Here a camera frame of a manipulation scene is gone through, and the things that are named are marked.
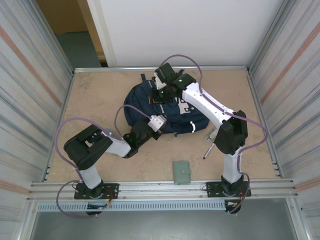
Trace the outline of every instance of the backpack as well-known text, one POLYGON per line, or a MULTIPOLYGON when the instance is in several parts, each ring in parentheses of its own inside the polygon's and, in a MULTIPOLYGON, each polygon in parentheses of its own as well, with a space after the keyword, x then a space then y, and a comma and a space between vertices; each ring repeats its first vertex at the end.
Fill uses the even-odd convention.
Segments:
MULTIPOLYGON (((150 104, 149 96, 151 96, 152 88, 155 88, 156 84, 152 80, 146 80, 145 74, 141 74, 141 78, 142 83, 130 90, 124 104, 132 105, 149 116, 164 116, 167 119, 164 129, 162 129, 164 134, 174 133, 177 136, 178 134, 194 133, 208 126, 209 119, 203 113, 178 97, 174 98, 172 103, 150 104)), ((124 108, 124 116, 130 126, 138 121, 146 121, 145 116, 130 107, 124 108)))

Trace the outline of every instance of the wooden table surface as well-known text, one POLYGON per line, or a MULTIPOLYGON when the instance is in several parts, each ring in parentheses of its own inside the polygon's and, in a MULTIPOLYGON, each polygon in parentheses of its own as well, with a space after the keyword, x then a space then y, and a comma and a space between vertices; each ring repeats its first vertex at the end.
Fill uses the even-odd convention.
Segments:
MULTIPOLYGON (((64 119, 83 117, 91 119, 114 133, 114 118, 117 109, 123 105, 130 89, 141 82, 142 72, 86 72, 77 73, 71 89, 64 119)), ((189 71, 198 79, 197 71, 189 71)), ((153 75, 146 71, 147 79, 153 75)), ((238 111, 243 110, 247 117, 259 121, 254 100, 243 70, 204 71, 202 87, 225 106, 238 111)), ((89 124, 72 121, 65 125, 59 136, 58 146, 63 150, 65 142, 86 128, 89 124)), ((130 131, 124 113, 117 119, 122 134, 130 131)), ((150 139, 139 152, 129 158, 121 158, 105 153, 97 162, 97 169, 105 181, 172 181, 173 161, 188 161, 191 180, 218 180, 221 178, 224 162, 223 155, 214 147, 203 159, 211 143, 205 137, 213 129, 213 124, 195 133, 162 135, 158 141, 150 139)), ((252 145, 264 135, 262 130, 248 123, 246 146, 252 145)), ((249 149, 242 156, 242 170, 252 179, 275 178, 271 158, 266 144, 249 149)), ((49 182, 66 182, 78 179, 75 170, 55 153, 53 156, 49 182)))

